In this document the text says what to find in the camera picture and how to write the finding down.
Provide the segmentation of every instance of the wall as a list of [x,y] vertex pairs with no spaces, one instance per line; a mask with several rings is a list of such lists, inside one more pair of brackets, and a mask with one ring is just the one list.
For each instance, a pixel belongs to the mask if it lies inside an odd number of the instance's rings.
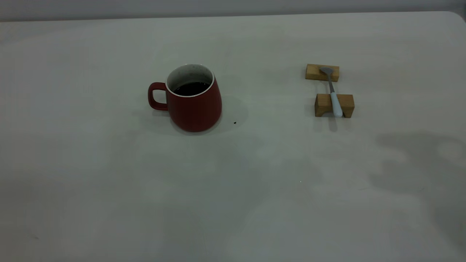
[[2,0],[0,21],[449,10],[465,0]]

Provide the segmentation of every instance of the coffee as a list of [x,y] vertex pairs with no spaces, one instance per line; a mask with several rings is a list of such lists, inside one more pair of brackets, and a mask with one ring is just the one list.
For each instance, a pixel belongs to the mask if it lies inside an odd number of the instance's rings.
[[195,96],[206,91],[209,86],[210,84],[202,82],[187,83],[175,89],[173,93],[184,97]]

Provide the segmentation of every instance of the red mug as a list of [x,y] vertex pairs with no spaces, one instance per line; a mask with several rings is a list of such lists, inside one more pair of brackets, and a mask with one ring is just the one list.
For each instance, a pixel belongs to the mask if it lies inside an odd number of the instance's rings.
[[[210,85],[203,92],[193,96],[181,96],[174,93],[180,86],[197,82]],[[152,94],[154,90],[165,91],[167,103],[155,101]],[[212,71],[203,65],[186,64],[178,67],[168,75],[165,83],[152,83],[147,97],[153,109],[168,110],[173,122],[189,132],[211,128],[222,113],[219,85]]]

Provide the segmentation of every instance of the table surface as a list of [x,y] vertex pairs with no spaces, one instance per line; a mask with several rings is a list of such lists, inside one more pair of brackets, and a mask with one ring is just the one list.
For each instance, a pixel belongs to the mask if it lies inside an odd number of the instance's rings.
[[[448,12],[0,23],[0,260],[463,261],[466,24]],[[202,133],[147,103],[218,79]],[[340,66],[352,118],[314,116]],[[163,92],[157,92],[159,100]]]

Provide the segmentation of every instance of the metal spoon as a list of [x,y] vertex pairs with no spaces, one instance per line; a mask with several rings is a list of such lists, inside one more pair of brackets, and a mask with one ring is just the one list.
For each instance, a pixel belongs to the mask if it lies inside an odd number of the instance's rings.
[[338,101],[338,98],[336,97],[336,93],[332,85],[332,78],[330,77],[330,75],[333,73],[333,69],[330,67],[321,67],[319,69],[320,71],[327,74],[327,78],[329,79],[330,97],[332,98],[333,114],[335,115],[335,117],[342,117],[343,116],[342,107],[340,106],[340,102]]

